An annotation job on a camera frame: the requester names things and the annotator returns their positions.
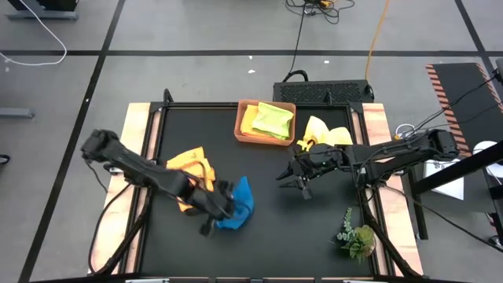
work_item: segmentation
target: wooden board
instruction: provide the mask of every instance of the wooden board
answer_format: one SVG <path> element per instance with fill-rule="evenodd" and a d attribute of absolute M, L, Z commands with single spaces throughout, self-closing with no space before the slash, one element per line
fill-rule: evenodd
<path fill-rule="evenodd" d="M 143 137 L 145 136 L 147 120 L 149 117 L 149 103 L 132 103 L 129 105 L 124 123 L 121 142 L 136 153 L 141 152 L 143 145 Z M 364 104 L 364 116 L 369 135 L 370 144 L 388 142 L 391 140 L 389 128 L 387 125 L 386 114 L 382 104 Z M 359 132 L 358 116 L 353 115 L 355 129 L 357 131 L 357 142 L 362 143 L 362 134 Z M 152 134 L 150 138 L 148 158 L 152 158 L 155 140 L 157 138 L 157 127 L 159 124 L 158 113 L 154 116 L 152 124 Z M 387 183 L 389 186 L 396 189 L 402 189 L 400 177 L 391 177 Z M 122 175 L 113 176 L 108 188 L 108 194 L 105 204 L 108 203 L 126 183 Z M 384 217 L 386 219 L 387 233 L 391 242 L 398 249 L 403 258 L 409 265 L 419 274 L 423 273 L 419 253 L 417 252 L 416 241 L 410 222 L 409 210 L 403 196 L 393 193 L 390 190 L 382 189 L 380 191 Z M 116 250 L 117 245 L 121 242 L 126 231 L 127 220 L 129 217 L 133 190 L 130 189 L 121 196 L 105 213 L 101 222 L 100 230 L 97 234 L 97 239 L 93 249 L 92 263 L 94 269 L 97 270 L 106 261 L 109 256 Z M 138 237 L 135 238 L 130 246 L 130 253 L 127 262 L 127 272 L 134 270 L 136 261 L 136 251 L 138 246 Z M 386 266 L 384 261 L 384 250 L 380 242 L 376 246 L 377 258 L 379 261 L 379 269 L 381 274 L 386 274 Z M 397 274 L 400 274 L 398 268 L 395 268 Z"/>

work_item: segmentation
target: green cloth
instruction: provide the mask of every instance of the green cloth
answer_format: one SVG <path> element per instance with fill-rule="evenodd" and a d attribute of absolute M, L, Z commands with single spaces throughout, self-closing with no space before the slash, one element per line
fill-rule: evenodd
<path fill-rule="evenodd" d="M 259 102 L 259 114 L 251 124 L 256 130 L 260 130 L 278 139 L 287 139 L 290 137 L 290 121 L 293 113 Z"/>

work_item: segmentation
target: black metal frame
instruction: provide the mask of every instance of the black metal frame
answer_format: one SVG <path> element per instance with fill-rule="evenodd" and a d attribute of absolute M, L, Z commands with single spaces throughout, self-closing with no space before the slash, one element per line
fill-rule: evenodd
<path fill-rule="evenodd" d="M 152 102 L 150 105 L 150 110 L 149 110 L 149 118 L 147 121 L 147 129 L 145 131 L 145 137 L 143 141 L 143 147 L 141 154 L 143 156 L 146 156 L 146 153 L 148 152 L 149 149 L 149 143 L 150 143 L 150 136 L 152 133 L 152 124 L 154 120 L 154 115 L 157 112 L 160 112 L 160 121 L 159 121 L 159 126 L 158 126 L 158 132 L 156 136 L 156 147 L 154 148 L 154 157 L 159 161 L 159 154 L 160 154 L 160 145 L 162 143 L 163 138 L 165 138 L 162 133 L 164 132 L 164 127 L 165 127 L 165 120 L 166 120 L 166 114 L 167 111 L 170 109 L 180 109 L 180 108 L 205 108 L 205 109 L 210 109 L 210 108 L 237 108 L 238 103 L 237 102 L 173 102 L 169 92 L 166 94 L 166 91 L 164 93 L 164 102 Z M 365 117 L 363 115 L 363 110 L 361 107 L 361 103 L 356 103 L 356 104 L 333 104 L 329 103 L 327 101 L 327 104 L 321 104 L 321 103 L 302 103 L 302 104 L 296 104 L 297 108 L 314 108 L 314 109 L 331 109 L 331 108 L 338 108 L 341 109 L 343 108 L 344 111 L 346 112 L 346 119 L 349 123 L 350 127 L 350 133 L 351 137 L 353 138 L 354 141 L 356 141 L 356 135 L 354 131 L 354 123 L 353 123 L 353 117 L 352 117 L 352 110 L 356 111 L 358 114 L 358 122 L 360 126 L 360 130 L 362 133 L 362 140 L 366 145 L 369 145 L 369 136 L 367 134 L 366 130 L 366 124 L 365 124 Z M 137 214 L 138 211 L 138 201 L 139 201 L 139 196 L 140 196 L 140 189 L 135 188 L 134 191 L 134 197 L 133 197 L 133 203 L 131 205 L 131 211 L 130 211 L 130 218 L 127 223 L 127 231 L 130 229 L 130 226 L 134 223 L 134 217 Z M 384 211 L 382 208 L 382 204 L 380 202 L 380 195 L 379 191 L 376 191 L 376 196 L 374 197 L 373 200 L 375 204 L 375 212 L 376 212 L 376 218 L 380 224 L 380 228 L 384 231 L 384 233 L 387 235 L 386 231 L 386 223 L 384 220 Z M 363 214 L 363 208 L 362 204 L 360 204 L 360 212 Z M 146 234 L 149 231 L 149 225 L 145 224 L 143 228 L 140 231 L 140 237 L 138 240 L 138 249 L 137 249 L 137 255 L 136 255 L 136 261 L 134 264 L 134 272 L 140 272 L 141 265 L 142 265 L 142 260 L 143 260 L 143 252 L 144 252 L 144 243 L 146 239 Z M 387 274 L 389 276 L 395 276 L 395 267 L 394 263 L 391 260 L 391 257 L 387 253 L 387 251 L 384 251 L 385 254 L 385 263 L 387 267 Z M 127 260 L 128 252 L 125 253 L 123 260 L 121 260 L 121 265 L 119 266 L 119 272 L 125 272 L 126 268 L 126 260 Z M 379 275 L 379 265 L 377 262 L 377 256 L 376 253 L 374 252 L 370 256 L 370 270 L 373 275 Z"/>
<path fill-rule="evenodd" d="M 427 178 L 423 178 L 420 181 L 416 181 L 414 174 L 409 175 L 410 181 L 410 192 L 414 200 L 420 203 L 420 195 L 427 191 L 430 191 L 436 187 L 444 185 L 448 182 L 452 182 L 458 178 L 468 175 L 480 169 L 484 169 L 487 166 L 494 164 L 503 159 L 503 141 L 498 142 L 496 145 L 483 150 L 480 153 L 474 154 L 468 158 L 457 162 L 438 173 L 435 173 Z M 503 217 L 503 196 L 496 194 L 499 186 L 494 188 L 489 188 L 491 192 L 491 197 L 493 199 L 494 207 L 496 209 L 497 218 L 494 220 L 494 225 L 496 227 L 497 235 L 500 241 L 503 240 L 503 226 L 501 225 L 501 219 Z M 424 219 L 423 208 L 414 204 L 414 211 L 416 212 L 417 218 L 417 229 L 421 240 L 428 239 L 428 231 L 426 228 L 426 222 Z"/>

